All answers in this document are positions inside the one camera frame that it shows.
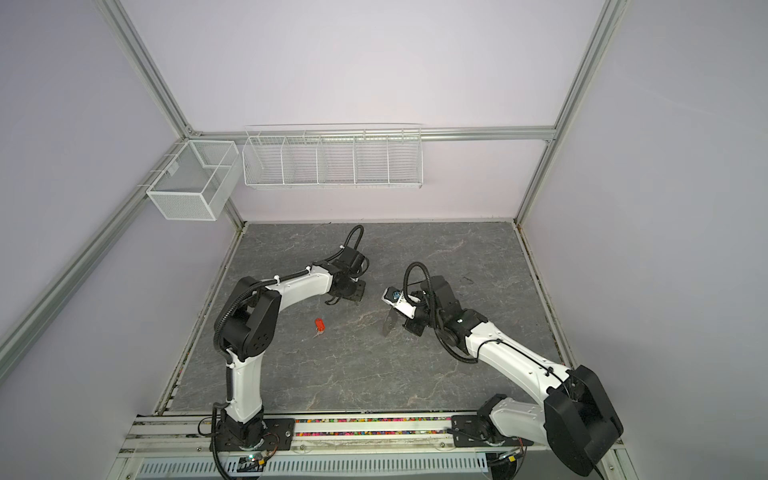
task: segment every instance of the black cable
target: black cable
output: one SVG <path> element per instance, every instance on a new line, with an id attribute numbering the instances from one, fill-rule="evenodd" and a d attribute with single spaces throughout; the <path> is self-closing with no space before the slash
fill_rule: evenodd
<path id="1" fill-rule="evenodd" d="M 210 450 L 214 454 L 214 465 L 216 466 L 216 470 L 219 472 L 219 475 L 221 475 L 221 478 L 224 480 L 234 480 L 227 473 L 227 470 L 221 465 L 221 460 L 219 460 L 219 451 L 216 448 L 216 434 L 218 433 L 216 432 L 216 423 L 218 420 L 218 412 L 219 408 L 224 408 L 226 406 L 226 404 L 214 403 L 214 412 L 210 416 Z"/>
<path id="2" fill-rule="evenodd" d="M 475 357 L 476 359 L 479 359 L 479 358 L 480 358 L 480 349 L 481 349 L 481 348 L 482 348 L 482 346 L 483 346 L 483 345 L 485 345 L 486 343 L 501 343 L 502 345 L 506 345 L 506 346 L 508 346 L 509 348 L 513 349 L 513 350 L 514 350 L 514 351 L 516 351 L 517 353 L 520 353 L 521 355 L 523 355 L 525 358 L 527 358 L 527 359 L 531 360 L 531 361 L 532 361 L 533 363 L 535 363 L 535 364 L 536 364 L 536 365 L 537 365 L 537 366 L 538 366 L 540 369 L 542 369 L 542 370 L 544 370 L 545 372 L 547 372 L 547 374 L 548 374 L 548 375 L 552 375 L 553 377 L 555 377 L 556 379 L 558 379 L 558 381 L 559 381 L 559 382 L 560 382 L 560 383 L 563 385 L 563 387 L 565 388 L 565 393 L 568 395 L 568 398 L 569 398 L 569 399 L 571 399 L 571 400 L 573 400 L 573 399 L 571 398 L 571 393 L 568 391 L 568 386 L 565 384 L 565 382 L 563 382 L 563 379 L 562 379 L 562 378 L 560 378 L 560 377 L 558 376 L 558 374 L 554 372 L 554 370 L 552 369 L 552 367 L 549 367 L 549 368 L 548 368 L 548 367 L 545 367 L 544 365 L 542 365 L 541 363 L 539 363 L 537 360 L 535 360 L 533 357 L 531 357 L 531 356 L 530 356 L 530 355 L 528 355 L 527 353 L 523 352 L 522 350 L 520 350 L 519 348 L 516 348 L 516 347 L 515 347 L 515 346 L 513 346 L 513 345 L 510 345 L 509 343 L 506 343 L 506 342 L 505 342 L 504 340 L 502 340 L 502 339 L 490 339 L 490 340 L 486 340 L 486 341 L 484 341 L 483 343 L 481 343 L 481 344 L 480 344 L 480 346 L 478 347 L 478 354 L 477 354 L 477 356 Z"/>
<path id="3" fill-rule="evenodd" d="M 357 247 L 360 245 L 360 240 L 362 240 L 362 234 L 363 234 L 363 232 L 366 231 L 365 227 L 363 225 L 360 225 L 360 224 L 355 225 L 349 231 L 349 234 L 347 234 L 347 236 L 346 236 L 346 240 L 344 240 L 343 247 L 339 248 L 336 251 L 336 253 L 334 253 L 330 257 L 324 258 L 323 262 L 329 262 L 329 261 L 335 259 L 336 257 L 338 257 L 339 255 L 341 255 L 341 253 L 344 251 L 344 247 L 348 247 L 349 246 L 349 241 L 352 239 L 352 235 L 354 235 L 357 230 L 360 231 L 360 233 L 358 233 L 358 235 L 357 235 L 357 241 L 355 242 L 355 250 L 357 250 Z"/>
<path id="4" fill-rule="evenodd" d="M 197 423 L 197 434 L 200 435 L 201 437 L 210 437 L 214 433 L 214 424 L 213 423 L 210 424 L 210 433 L 202 433 L 200 431 L 200 425 L 203 425 L 203 422 L 205 422 L 206 419 L 212 419 L 212 417 L 205 417 L 205 418 L 201 419 Z"/>
<path id="5" fill-rule="evenodd" d="M 435 290 L 432 288 L 432 278 L 429 276 L 429 270 L 427 270 L 427 266 L 424 263 L 421 262 L 413 262 L 406 268 L 406 274 L 402 278 L 402 292 L 401 294 L 405 296 L 406 302 L 413 306 L 417 306 L 418 304 L 413 303 L 413 300 L 410 299 L 408 295 L 408 278 L 411 276 L 411 271 L 418 267 L 422 273 L 424 273 L 424 280 L 427 282 L 427 290 L 426 292 L 426 299 L 427 299 L 427 308 L 429 309 L 429 315 L 431 318 L 431 324 L 432 328 L 435 330 L 435 336 L 437 337 L 437 341 L 440 343 L 442 348 L 445 349 L 446 352 L 450 354 L 453 358 L 457 359 L 459 362 L 463 363 L 477 363 L 478 360 L 475 358 L 467 358 L 465 356 L 461 356 L 458 353 L 454 352 L 453 349 L 448 345 L 448 343 L 445 343 L 445 340 L 442 338 L 441 333 L 443 332 L 444 328 L 442 325 L 442 317 L 437 312 L 437 301 L 435 299 Z"/>
<path id="6" fill-rule="evenodd" d="M 355 234 L 356 230 L 360 230 L 360 233 L 357 235 L 357 241 L 355 242 L 355 250 L 357 250 L 357 247 L 360 245 L 360 240 L 362 240 L 362 234 L 366 231 L 366 228 L 359 223 L 352 227 L 349 231 L 349 235 L 346 236 L 346 241 L 344 242 L 345 247 L 349 246 L 349 241 L 352 239 L 352 235 Z"/>

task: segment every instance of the aluminum rail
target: aluminum rail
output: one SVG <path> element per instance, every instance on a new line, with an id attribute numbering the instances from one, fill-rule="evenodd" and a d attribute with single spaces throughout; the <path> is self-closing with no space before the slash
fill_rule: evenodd
<path id="1" fill-rule="evenodd" d="M 581 99 L 584 98 L 587 92 L 589 82 L 600 65 L 605 49 L 611 42 L 611 37 L 624 14 L 627 2 L 628 0 L 606 0 L 603 5 L 598 23 L 592 32 L 587 52 L 581 60 L 581 65 L 576 73 L 573 84 L 571 84 L 571 90 L 568 92 L 563 108 L 560 110 L 558 119 L 554 124 L 556 134 L 548 142 L 538 162 L 531 183 L 525 191 L 518 214 L 515 216 L 515 221 L 518 225 L 522 225 L 525 222 L 525 218 L 531 211 L 531 205 L 536 198 L 536 194 L 541 189 L 541 185 L 544 183 L 544 178 L 547 175 L 552 159 L 556 155 L 563 137 L 568 132 L 568 127 L 576 115 Z"/>
<path id="2" fill-rule="evenodd" d="M 422 141 L 460 140 L 551 140 L 554 127 L 453 127 L 453 128 L 376 128 L 352 130 L 252 130 L 229 132 L 201 132 L 201 140 L 245 141 L 249 136 L 263 137 L 348 137 L 359 135 L 414 135 L 420 134 Z"/>
<path id="3" fill-rule="evenodd" d="M 136 186 L 123 204 L 101 229 L 85 244 L 70 263 L 48 284 L 27 313 L 0 339 L 0 383 L 24 358 L 48 325 L 64 309 L 67 302 L 91 274 L 123 232 L 143 209 L 148 200 L 147 187 L 184 145 L 177 141 L 157 162 L 154 169 Z"/>

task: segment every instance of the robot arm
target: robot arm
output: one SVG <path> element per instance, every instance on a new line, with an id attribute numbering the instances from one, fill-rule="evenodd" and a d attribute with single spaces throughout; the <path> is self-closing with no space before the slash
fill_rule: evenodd
<path id="1" fill-rule="evenodd" d="M 407 292 L 414 266 L 421 268 L 425 279 L 419 290 Z M 463 309 L 448 282 L 442 276 L 430 277 L 423 264 L 412 263 L 403 288 L 391 286 L 382 300 L 392 307 L 385 333 L 398 318 L 417 336 L 429 326 L 454 358 L 488 363 L 535 400 L 537 405 L 529 405 L 503 394 L 492 397 L 478 409 L 477 440 L 494 444 L 514 436 L 549 445 L 573 472 L 587 476 L 624 432 L 600 380 L 590 369 L 570 370 L 515 342 L 481 313 Z M 456 433 L 467 435 L 460 430 Z"/>
<path id="2" fill-rule="evenodd" d="M 356 231 L 359 236 L 351 247 L 349 241 Z M 325 293 L 360 301 L 366 283 L 359 277 L 369 264 L 357 251 L 362 232 L 362 225 L 355 226 L 338 252 L 300 272 L 268 280 L 246 276 L 237 283 L 214 327 L 214 345 L 227 361 L 227 404 L 214 406 L 214 415 L 217 409 L 223 410 L 215 441 L 226 439 L 229 445 L 243 450 L 261 445 L 266 428 L 260 394 L 261 362 L 274 337 L 278 313 Z"/>

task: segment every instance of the gray marble table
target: gray marble table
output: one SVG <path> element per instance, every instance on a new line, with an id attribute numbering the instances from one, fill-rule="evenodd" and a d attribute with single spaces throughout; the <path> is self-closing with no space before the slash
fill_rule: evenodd
<path id="1" fill-rule="evenodd" d="M 214 301 L 170 410 L 209 410 L 225 398 L 224 363 L 212 344 L 215 317 L 242 276 L 292 273 L 327 257 L 350 224 L 248 227 Z M 443 275 L 465 308 L 478 310 L 505 333 L 549 359 L 559 360 L 525 258 L 509 223 L 371 223 L 360 244 L 371 266 L 360 303 L 328 296 L 285 309 L 266 351 L 261 396 L 268 413 L 338 410 L 477 409 L 495 393 L 530 401 L 520 388 L 479 363 L 451 358 L 432 330 L 421 337 L 402 327 L 387 337 L 381 301 L 387 286 L 401 285 L 414 260 Z M 417 271 L 414 280 L 421 278 Z M 315 318 L 326 325 L 316 336 Z"/>

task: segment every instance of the wire basket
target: wire basket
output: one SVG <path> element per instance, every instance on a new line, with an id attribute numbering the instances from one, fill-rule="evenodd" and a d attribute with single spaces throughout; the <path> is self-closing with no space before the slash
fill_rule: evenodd
<path id="1" fill-rule="evenodd" d="M 419 134 L 249 136 L 245 183 L 256 189 L 421 187 Z"/>
<path id="2" fill-rule="evenodd" d="M 168 220 L 216 220 L 240 179 L 242 161 L 233 141 L 189 140 L 147 195 Z"/>

